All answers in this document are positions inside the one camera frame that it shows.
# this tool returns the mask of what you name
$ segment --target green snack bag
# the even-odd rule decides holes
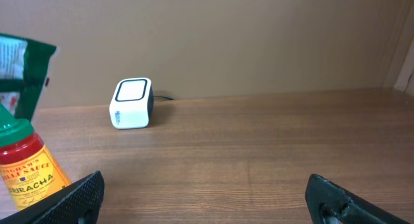
[[[16,118],[32,120],[55,52],[53,45],[0,34],[0,104]]]

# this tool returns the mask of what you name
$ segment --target sriracha bottle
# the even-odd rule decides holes
[[[1,104],[0,176],[18,210],[71,184],[30,122]]]

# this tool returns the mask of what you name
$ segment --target beige wall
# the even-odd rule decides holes
[[[0,31],[61,47],[43,107],[137,76],[177,98],[379,87],[411,2],[0,0]]]

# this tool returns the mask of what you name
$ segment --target wooden table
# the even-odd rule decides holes
[[[414,222],[414,98],[391,90],[159,101],[123,131],[108,106],[42,109],[36,129],[73,181],[102,171],[99,223],[311,223],[312,173]]]

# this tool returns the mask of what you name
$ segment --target white speaker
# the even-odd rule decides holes
[[[112,125],[117,129],[145,128],[154,106],[148,78],[128,78],[118,83],[109,105]]]

